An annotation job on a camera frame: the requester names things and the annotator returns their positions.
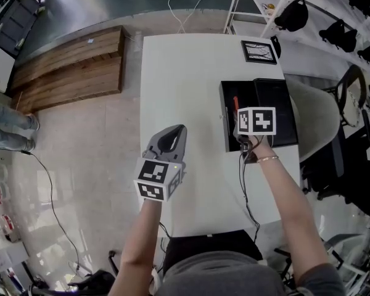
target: bracelet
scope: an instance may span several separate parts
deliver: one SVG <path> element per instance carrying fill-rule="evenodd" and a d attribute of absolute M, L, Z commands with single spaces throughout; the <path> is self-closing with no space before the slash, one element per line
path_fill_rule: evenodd
<path fill-rule="evenodd" d="M 274 156 L 271 156 L 271 157 L 264 157 L 264 158 L 258 159 L 257 163 L 260 163 L 260 162 L 266 161 L 266 160 L 273 160 L 273 159 L 279 159 L 279 157 L 277 155 L 274 155 Z"/>

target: wooden platform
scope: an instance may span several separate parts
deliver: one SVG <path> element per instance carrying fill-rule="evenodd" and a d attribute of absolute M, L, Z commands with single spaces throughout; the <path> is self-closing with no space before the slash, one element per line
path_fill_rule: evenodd
<path fill-rule="evenodd" d="M 11 90 L 16 91 L 29 82 L 58 69 L 119 57 L 123 54 L 122 27 L 108 28 L 69 41 L 37 56 L 15 71 Z"/>
<path fill-rule="evenodd" d="M 16 71 L 10 89 L 12 108 L 36 112 L 120 93 L 124 42 L 123 29 L 111 28 L 68 42 L 26 63 Z"/>

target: desk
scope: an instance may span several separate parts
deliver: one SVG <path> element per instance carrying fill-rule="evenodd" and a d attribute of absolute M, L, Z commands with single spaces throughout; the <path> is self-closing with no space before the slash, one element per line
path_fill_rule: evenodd
<path fill-rule="evenodd" d="M 247 63 L 241 41 L 270 40 L 218 34 L 144 38 L 141 70 L 141 151 L 176 124 L 187 127 L 183 183 L 163 204 L 161 222 L 171 236 L 196 236 L 253 226 L 239 182 L 239 152 L 225 152 L 219 87 L 224 80 L 284 79 L 280 64 Z M 275 152 L 300 182 L 298 147 Z M 260 224 L 280 216 L 258 164 L 245 170 L 250 209 Z M 159 236 L 164 236 L 160 229 Z"/>

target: shoe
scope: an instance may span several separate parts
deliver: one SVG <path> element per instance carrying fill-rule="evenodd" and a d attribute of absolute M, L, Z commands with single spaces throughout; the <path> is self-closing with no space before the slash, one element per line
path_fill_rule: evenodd
<path fill-rule="evenodd" d="M 35 149 L 35 147 L 36 147 L 35 141 L 32 139 L 28 139 L 26 143 L 25 151 L 32 152 Z"/>
<path fill-rule="evenodd" d="M 39 130 L 39 121 L 38 121 L 38 118 L 36 117 L 36 115 L 34 115 L 34 114 L 31 114 L 31 113 L 29 113 L 29 114 L 26 114 L 26 116 L 27 117 L 30 117 L 31 118 L 31 130 L 35 130 L 35 131 L 37 131 L 37 130 Z"/>

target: power cord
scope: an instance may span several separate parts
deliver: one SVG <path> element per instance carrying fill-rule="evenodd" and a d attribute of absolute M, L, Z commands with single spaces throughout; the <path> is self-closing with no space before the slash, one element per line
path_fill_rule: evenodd
<path fill-rule="evenodd" d="M 169 238 L 170 240 L 171 240 L 171 236 L 168 234 L 168 231 L 167 231 L 167 228 L 166 228 L 166 226 L 163 224 L 163 223 L 161 223 L 161 222 L 159 222 L 159 226 L 163 229 L 163 231 L 165 232 L 165 234 L 166 234 L 166 236 L 167 236 L 167 238 Z M 167 249 L 165 249 L 163 246 L 164 246 L 164 244 L 163 244 L 163 240 L 164 240 L 164 238 L 162 237 L 161 239 L 160 239 L 160 250 L 162 250 L 163 251 L 163 260 L 162 260 L 162 264 L 160 265 L 160 267 L 159 267 L 159 270 L 158 270 L 158 273 L 163 269 L 163 264 L 164 264 L 164 262 L 165 262 L 165 258 L 166 258 L 166 251 L 167 251 Z"/>
<path fill-rule="evenodd" d="M 178 31 L 177 31 L 177 34 L 182 30 L 184 33 L 186 33 L 185 32 L 185 29 L 184 29 L 184 25 L 185 25 L 185 23 L 189 20 L 189 18 L 193 15 L 193 13 L 195 13 L 195 11 L 196 11 L 196 8 L 197 8 L 197 6 L 199 5 L 199 3 L 200 2 L 202 2 L 202 0 L 199 0 L 199 1 L 197 1 L 197 4 L 195 5 L 195 7 L 193 8 L 193 11 L 192 11 L 192 13 L 191 14 L 189 14 L 187 17 L 186 17 L 186 19 L 185 19 L 185 21 L 184 22 L 182 22 L 179 18 L 177 18 L 177 16 L 175 16 L 175 14 L 174 14 L 174 12 L 173 12 L 173 9 L 171 8 L 171 6 L 170 6 L 170 1 L 171 0 L 168 0 L 168 2 L 167 2 L 167 4 L 168 4 L 168 7 L 170 8 L 170 12 L 171 12 L 171 14 L 173 14 L 173 17 L 181 24 L 181 26 L 179 27 L 179 29 L 178 29 Z"/>
<path fill-rule="evenodd" d="M 9 150 L 9 149 L 5 149 L 5 148 L 0 148 L 0 150 L 6 150 L 6 151 L 14 151 L 14 152 L 20 152 L 21 154 L 24 154 L 24 155 L 32 155 L 38 162 L 39 164 L 44 168 L 45 172 L 47 173 L 48 175 L 48 178 L 49 178 L 49 182 L 51 184 L 51 206 L 52 206 L 52 211 L 54 213 L 54 216 L 56 218 L 56 221 L 57 221 L 57 224 L 59 225 L 59 227 L 61 228 L 61 230 L 63 231 L 63 233 L 65 234 L 66 238 L 68 239 L 68 241 L 72 244 L 72 246 L 74 247 L 75 249 L 75 253 L 76 253 L 76 268 L 75 268 L 75 275 L 78 276 L 78 271 L 80 270 L 80 256 L 78 254 L 78 249 L 76 248 L 74 242 L 69 238 L 69 236 L 67 235 L 67 232 L 64 230 L 62 224 L 60 223 L 57 215 L 56 215 L 56 212 L 55 212 L 55 208 L 54 208 L 54 201 L 53 201 L 53 193 L 54 193 L 54 186 L 53 186 L 53 183 L 52 183 L 52 179 L 51 179 L 51 175 L 49 174 L 49 171 L 48 169 L 43 165 L 43 163 L 39 160 L 39 158 L 37 158 L 37 156 L 35 154 L 32 154 L 31 152 L 29 151 L 25 151 L 25 150 Z"/>
<path fill-rule="evenodd" d="M 131 38 L 130 36 L 126 36 L 125 35 L 125 38 L 128 38 L 128 39 L 130 39 L 132 42 L 134 42 L 135 44 L 136 44 L 136 46 L 138 47 L 138 48 L 140 48 L 140 50 L 142 50 L 142 47 L 133 39 L 133 38 Z"/>
<path fill-rule="evenodd" d="M 248 200 L 248 195 L 247 195 L 247 188 L 245 186 L 245 164 L 246 164 L 246 161 L 247 161 L 248 157 L 250 157 L 252 151 L 261 144 L 263 138 L 264 138 L 264 136 L 262 136 L 262 139 L 260 141 L 259 141 L 258 138 L 256 138 L 257 141 L 258 141 L 258 143 L 255 146 L 253 146 L 250 150 L 247 151 L 247 155 L 244 157 L 244 160 L 242 162 L 242 166 L 241 166 L 241 158 L 243 156 L 242 152 L 240 152 L 240 157 L 239 157 L 239 179 L 240 179 L 241 189 L 242 189 L 242 192 L 243 192 L 244 198 L 245 198 L 245 207 L 247 208 L 249 217 L 251 218 L 252 222 L 254 223 L 255 227 L 257 228 L 257 230 L 255 232 L 255 237 L 253 239 L 253 241 L 255 243 L 256 243 L 257 237 L 258 237 L 258 232 L 259 232 L 259 229 L 260 229 L 260 223 L 258 223 L 256 221 L 256 219 L 253 217 L 253 214 L 251 212 L 251 209 L 249 208 L 249 200 Z"/>

